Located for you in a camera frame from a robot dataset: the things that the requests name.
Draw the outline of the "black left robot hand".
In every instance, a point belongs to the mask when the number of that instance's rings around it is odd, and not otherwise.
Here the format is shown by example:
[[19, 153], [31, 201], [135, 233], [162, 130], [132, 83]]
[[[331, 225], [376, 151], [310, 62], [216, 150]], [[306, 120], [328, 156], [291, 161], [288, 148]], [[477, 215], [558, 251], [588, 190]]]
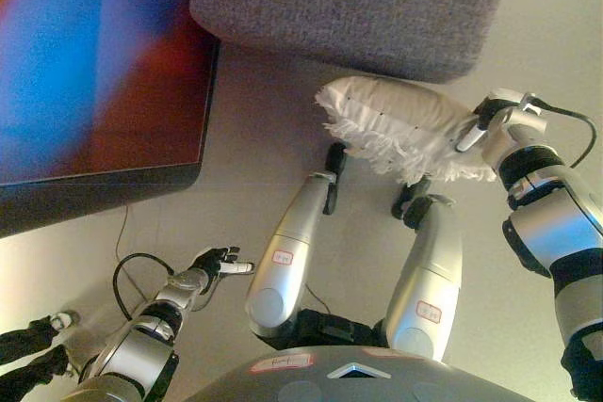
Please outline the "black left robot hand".
[[202, 271], [207, 282], [202, 284], [206, 292], [212, 283], [223, 275], [252, 275], [255, 264], [238, 260], [240, 247], [229, 246], [223, 248], [210, 248], [201, 251], [192, 261], [190, 268]]

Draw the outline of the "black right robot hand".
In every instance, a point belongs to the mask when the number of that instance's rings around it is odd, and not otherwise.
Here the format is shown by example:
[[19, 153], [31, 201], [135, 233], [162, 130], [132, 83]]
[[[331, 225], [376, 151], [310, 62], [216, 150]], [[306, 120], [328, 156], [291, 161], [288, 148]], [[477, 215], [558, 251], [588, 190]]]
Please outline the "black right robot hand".
[[523, 111], [540, 116], [542, 109], [525, 101], [526, 93], [509, 88], [495, 88], [491, 90], [484, 100], [474, 109], [478, 117], [472, 128], [458, 141], [456, 151], [465, 153], [486, 134], [489, 124], [496, 113], [507, 107], [518, 107]]

